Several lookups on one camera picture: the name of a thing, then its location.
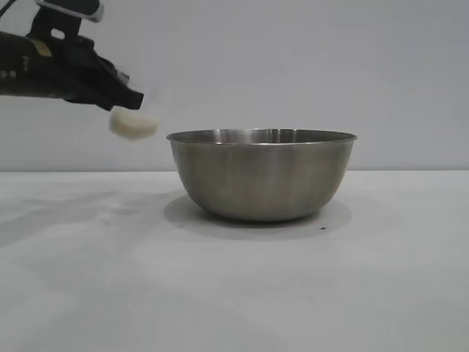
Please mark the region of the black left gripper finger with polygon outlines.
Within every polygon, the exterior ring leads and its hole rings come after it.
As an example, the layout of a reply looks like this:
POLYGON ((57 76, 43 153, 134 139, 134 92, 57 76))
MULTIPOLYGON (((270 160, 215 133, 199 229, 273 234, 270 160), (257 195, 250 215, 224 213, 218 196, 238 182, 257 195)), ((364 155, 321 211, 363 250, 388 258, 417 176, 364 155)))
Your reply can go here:
POLYGON ((97 106, 106 111, 114 107, 139 110, 143 100, 142 92, 127 87, 119 79, 95 80, 78 96, 78 103, 97 106))

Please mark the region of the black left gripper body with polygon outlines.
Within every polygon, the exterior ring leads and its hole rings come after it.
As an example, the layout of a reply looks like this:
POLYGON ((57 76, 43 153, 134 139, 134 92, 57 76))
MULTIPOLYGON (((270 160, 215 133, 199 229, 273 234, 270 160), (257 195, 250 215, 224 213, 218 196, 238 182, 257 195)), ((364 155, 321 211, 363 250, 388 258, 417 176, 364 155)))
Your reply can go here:
POLYGON ((128 86, 128 77, 99 56, 89 38, 1 33, 2 95, 78 102, 79 94, 98 79, 119 79, 128 86))

